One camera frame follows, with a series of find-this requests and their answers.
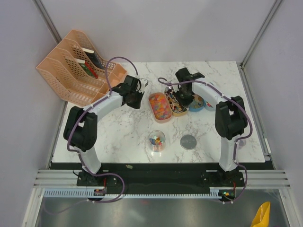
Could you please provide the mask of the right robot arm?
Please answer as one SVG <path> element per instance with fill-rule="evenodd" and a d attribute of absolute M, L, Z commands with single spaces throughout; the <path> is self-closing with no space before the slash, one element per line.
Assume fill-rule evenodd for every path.
<path fill-rule="evenodd" d="M 175 75 L 179 82 L 175 97 L 182 106 L 191 104 L 194 95 L 198 95 L 215 110 L 214 125 L 221 137 L 219 166 L 223 170 L 217 174 L 217 181 L 222 186 L 228 186 L 234 180 L 231 171 L 237 168 L 235 145 L 248 126 L 244 101 L 240 96 L 225 96 L 213 84 L 208 83 L 200 72 L 191 74 L 187 68 L 182 68 Z"/>

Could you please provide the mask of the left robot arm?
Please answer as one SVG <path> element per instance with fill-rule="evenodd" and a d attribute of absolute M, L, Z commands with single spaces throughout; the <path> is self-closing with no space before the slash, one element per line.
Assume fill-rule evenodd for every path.
<path fill-rule="evenodd" d="M 95 150 L 98 122 L 123 105 L 140 109 L 147 86 L 147 79 L 127 75 L 122 83 L 94 103 L 84 108 L 74 106 L 70 109 L 63 138 L 67 141 L 67 150 L 78 154 L 82 168 L 89 173 L 87 180 L 93 186 L 99 186 L 104 181 L 104 175 L 99 171 L 101 162 Z"/>

